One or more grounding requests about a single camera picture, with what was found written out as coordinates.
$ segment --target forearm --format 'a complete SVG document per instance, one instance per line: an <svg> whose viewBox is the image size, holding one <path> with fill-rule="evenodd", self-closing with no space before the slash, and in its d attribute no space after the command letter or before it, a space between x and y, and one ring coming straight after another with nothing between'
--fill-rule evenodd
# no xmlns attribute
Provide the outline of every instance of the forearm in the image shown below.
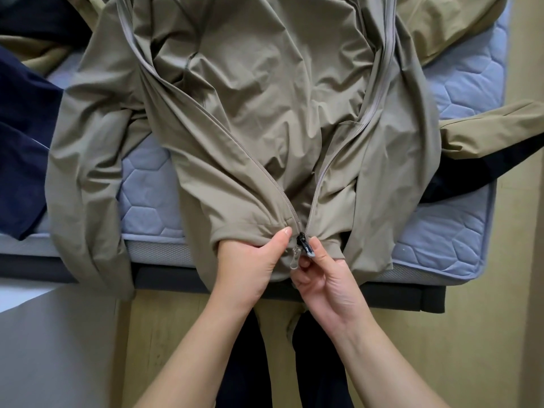
<svg viewBox="0 0 544 408"><path fill-rule="evenodd" d="M249 309L212 293L206 308L135 408L211 408Z"/></svg>
<svg viewBox="0 0 544 408"><path fill-rule="evenodd" d="M367 408L447 408L374 319L339 336L336 348Z"/></svg>

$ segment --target leg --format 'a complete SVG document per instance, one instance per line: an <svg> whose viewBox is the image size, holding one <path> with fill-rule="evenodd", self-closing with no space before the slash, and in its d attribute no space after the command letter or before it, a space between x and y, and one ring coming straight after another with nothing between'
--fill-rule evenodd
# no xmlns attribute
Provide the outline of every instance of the leg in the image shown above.
<svg viewBox="0 0 544 408"><path fill-rule="evenodd" d="M251 310L228 359L216 408L272 408L267 353L255 311Z"/></svg>
<svg viewBox="0 0 544 408"><path fill-rule="evenodd" d="M353 408L344 364L308 311L296 324L293 348L303 408Z"/></svg>

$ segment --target zipper pull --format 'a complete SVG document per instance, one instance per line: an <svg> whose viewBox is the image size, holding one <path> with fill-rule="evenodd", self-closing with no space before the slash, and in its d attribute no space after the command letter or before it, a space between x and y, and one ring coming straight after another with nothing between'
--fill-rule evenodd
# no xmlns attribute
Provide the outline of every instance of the zipper pull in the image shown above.
<svg viewBox="0 0 544 408"><path fill-rule="evenodd" d="M295 246L293 249L293 260L291 260L291 265L289 266L291 269L295 270L299 267L299 259L300 255L303 253L303 248L300 246Z"/></svg>
<svg viewBox="0 0 544 408"><path fill-rule="evenodd" d="M309 258L315 258L316 254L314 253L312 247L309 245L308 241L306 240L306 236L303 232L300 232L299 235L296 237L296 246L301 247L304 250L304 253Z"/></svg>

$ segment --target quilted mattress cover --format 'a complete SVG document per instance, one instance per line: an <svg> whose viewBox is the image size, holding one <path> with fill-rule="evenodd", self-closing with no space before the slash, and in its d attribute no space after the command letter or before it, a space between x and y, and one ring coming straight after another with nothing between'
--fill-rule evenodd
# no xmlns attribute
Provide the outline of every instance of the quilted mattress cover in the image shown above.
<svg viewBox="0 0 544 408"><path fill-rule="evenodd" d="M441 118L457 118L503 103L509 6L486 32L452 47L424 69ZM65 88L81 59L72 54L49 80ZM151 134L123 161L119 214L133 262L194 267L185 243L177 177L168 152ZM495 185L443 202L420 205L393 251L380 282L461 284L485 265ZM44 216L23 241L0 234L0 253L58 256Z"/></svg>

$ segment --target dark gray bed frame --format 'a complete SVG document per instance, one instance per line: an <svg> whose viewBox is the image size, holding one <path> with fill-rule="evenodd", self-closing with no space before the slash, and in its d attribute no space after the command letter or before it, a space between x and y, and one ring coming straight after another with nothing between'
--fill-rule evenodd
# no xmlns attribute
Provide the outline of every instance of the dark gray bed frame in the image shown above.
<svg viewBox="0 0 544 408"><path fill-rule="evenodd" d="M137 289L207 293L195 269L159 265L132 264ZM34 281L77 283L60 258L0 254L0 277ZM361 291L370 307L444 313L445 286L408 283L367 282ZM263 297L301 301L290 281L269 284Z"/></svg>

